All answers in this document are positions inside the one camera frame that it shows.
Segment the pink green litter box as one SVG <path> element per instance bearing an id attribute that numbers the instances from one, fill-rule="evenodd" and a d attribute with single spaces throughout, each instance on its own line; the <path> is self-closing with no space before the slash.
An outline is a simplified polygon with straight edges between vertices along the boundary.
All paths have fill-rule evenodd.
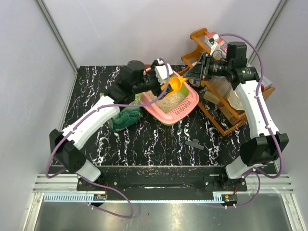
<path id="1" fill-rule="evenodd" d="M 173 77 L 179 78 L 181 88 L 163 99 L 145 106 L 144 109 L 164 125 L 173 125 L 186 117 L 199 103 L 198 93 L 189 86 L 186 79 L 174 72 Z"/>

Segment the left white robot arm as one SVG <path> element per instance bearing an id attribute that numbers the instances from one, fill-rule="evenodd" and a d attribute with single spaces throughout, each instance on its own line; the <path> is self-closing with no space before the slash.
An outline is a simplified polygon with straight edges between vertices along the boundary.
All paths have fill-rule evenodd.
<path id="1" fill-rule="evenodd" d="M 62 131 L 54 129 L 49 134 L 51 155 L 46 170 L 52 160 L 58 160 L 69 173 L 77 174 L 88 180 L 93 190 L 104 185 L 101 171 L 80 151 L 87 140 L 108 120 L 121 112 L 122 108 L 140 108 L 132 104 L 137 94 L 151 91 L 157 96 L 151 105 L 165 97 L 171 86 L 173 70 L 163 58 L 153 61 L 149 69 L 140 61 L 130 61 L 122 66 L 117 79 L 109 86 L 98 102 L 76 122 Z"/>

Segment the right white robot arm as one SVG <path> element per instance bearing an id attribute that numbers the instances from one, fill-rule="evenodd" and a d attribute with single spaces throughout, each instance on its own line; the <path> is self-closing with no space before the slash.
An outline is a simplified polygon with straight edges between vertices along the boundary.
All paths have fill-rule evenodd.
<path id="1" fill-rule="evenodd" d="M 219 186 L 226 191 L 233 189 L 248 173 L 261 173 L 261 166 L 279 159 L 289 142 L 287 134 L 280 133 L 271 119 L 260 91 L 261 78 L 254 67 L 247 66 L 246 51 L 244 42 L 229 42 L 226 58 L 217 60 L 212 54 L 203 53 L 184 74 L 185 78 L 199 81 L 225 77 L 243 105 L 250 140 L 241 145 L 240 155 L 219 176 Z"/>

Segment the yellow plastic litter scoop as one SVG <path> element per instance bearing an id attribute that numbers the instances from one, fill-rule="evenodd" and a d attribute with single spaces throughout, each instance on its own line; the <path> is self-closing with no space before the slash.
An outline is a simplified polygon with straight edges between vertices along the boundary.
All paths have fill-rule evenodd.
<path id="1" fill-rule="evenodd" d="M 169 87 L 167 90 L 167 95 L 172 95 L 174 93 L 176 93 L 177 91 L 179 91 L 182 87 L 182 84 L 188 80 L 187 78 L 184 77 L 176 77 L 173 76 L 170 78 L 169 80 Z"/>

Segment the black bag clip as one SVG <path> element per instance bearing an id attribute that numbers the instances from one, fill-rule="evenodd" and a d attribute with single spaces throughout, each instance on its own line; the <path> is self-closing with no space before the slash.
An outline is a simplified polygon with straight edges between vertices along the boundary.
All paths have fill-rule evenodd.
<path id="1" fill-rule="evenodd" d="M 188 146 L 190 146 L 190 147 L 199 149 L 199 150 L 203 150 L 203 149 L 204 149 L 204 146 L 202 146 L 202 145 L 199 143 L 199 140 L 198 140 L 198 139 L 193 139 L 192 141 L 186 141 L 185 144 L 188 145 Z"/>

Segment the green cat litter bag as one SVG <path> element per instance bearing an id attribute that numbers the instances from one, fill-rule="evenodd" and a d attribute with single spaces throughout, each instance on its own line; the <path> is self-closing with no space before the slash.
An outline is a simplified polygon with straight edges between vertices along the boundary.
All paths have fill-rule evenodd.
<path id="1" fill-rule="evenodd" d="M 141 104 L 142 93 L 135 94 L 134 101 L 129 105 Z M 110 96 L 114 103 L 128 104 L 119 99 L 119 96 Z M 142 111 L 139 107 L 121 107 L 120 112 L 108 121 L 108 125 L 113 132 L 119 132 L 136 123 L 142 117 Z"/>

